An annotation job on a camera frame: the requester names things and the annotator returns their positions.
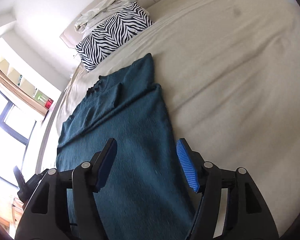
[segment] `blue gripper pad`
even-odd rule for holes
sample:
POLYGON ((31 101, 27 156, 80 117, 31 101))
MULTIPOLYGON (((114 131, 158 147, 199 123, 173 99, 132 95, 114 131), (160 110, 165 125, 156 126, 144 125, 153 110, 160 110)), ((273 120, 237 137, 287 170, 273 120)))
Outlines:
POLYGON ((191 154, 189 153, 191 149, 185 144, 186 140, 183 138, 177 141, 177 155, 182 169, 186 175, 189 186, 197 193, 200 188, 200 184, 198 182, 198 173, 189 156, 191 154))

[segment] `white cloth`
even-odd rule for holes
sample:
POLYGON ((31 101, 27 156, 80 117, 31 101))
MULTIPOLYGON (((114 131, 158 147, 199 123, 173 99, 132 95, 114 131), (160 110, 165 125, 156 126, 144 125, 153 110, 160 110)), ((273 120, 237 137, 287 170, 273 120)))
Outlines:
POLYGON ((91 72, 78 70, 58 132, 99 75, 152 53, 175 139, 222 169, 247 168, 282 235, 300 212, 300 8, 162 0, 147 10, 154 25, 91 72))
POLYGON ((74 25, 78 33, 84 33, 97 23, 120 11, 137 0, 103 0, 93 9, 82 15, 74 25))

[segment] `screw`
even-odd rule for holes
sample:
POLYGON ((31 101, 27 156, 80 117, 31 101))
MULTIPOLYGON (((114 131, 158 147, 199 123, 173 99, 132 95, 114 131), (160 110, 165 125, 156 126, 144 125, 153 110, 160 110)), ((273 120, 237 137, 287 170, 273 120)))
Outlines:
POLYGON ((91 165, 90 162, 85 162, 85 163, 81 164, 81 167, 86 169, 86 168, 90 167, 90 165, 91 165))
POLYGON ((53 174, 55 174, 56 173, 56 169, 49 169, 48 170, 48 174, 49 175, 53 175, 53 174))
POLYGON ((205 162, 205 163, 204 163, 204 166, 205 166, 206 168, 212 168, 212 167, 213 167, 213 164, 212 164, 211 162, 205 162))
POLYGON ((239 168, 239 169, 238 169, 238 172, 239 172, 240 174, 246 174, 246 173, 247 173, 247 170, 246 170, 245 168, 239 168))

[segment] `pillow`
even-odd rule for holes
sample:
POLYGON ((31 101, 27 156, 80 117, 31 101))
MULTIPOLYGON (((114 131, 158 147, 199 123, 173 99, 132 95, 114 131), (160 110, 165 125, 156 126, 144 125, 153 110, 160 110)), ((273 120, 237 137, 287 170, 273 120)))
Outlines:
POLYGON ((99 24, 75 48, 87 71, 142 32, 153 22, 136 2, 128 5, 99 24))

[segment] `curtain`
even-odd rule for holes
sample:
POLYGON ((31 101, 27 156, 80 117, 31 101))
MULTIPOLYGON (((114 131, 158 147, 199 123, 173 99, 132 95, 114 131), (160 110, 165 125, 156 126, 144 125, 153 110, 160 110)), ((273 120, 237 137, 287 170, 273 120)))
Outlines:
POLYGON ((48 109, 29 97, 0 70, 0 90, 19 109, 30 114, 36 121, 44 120, 48 109))

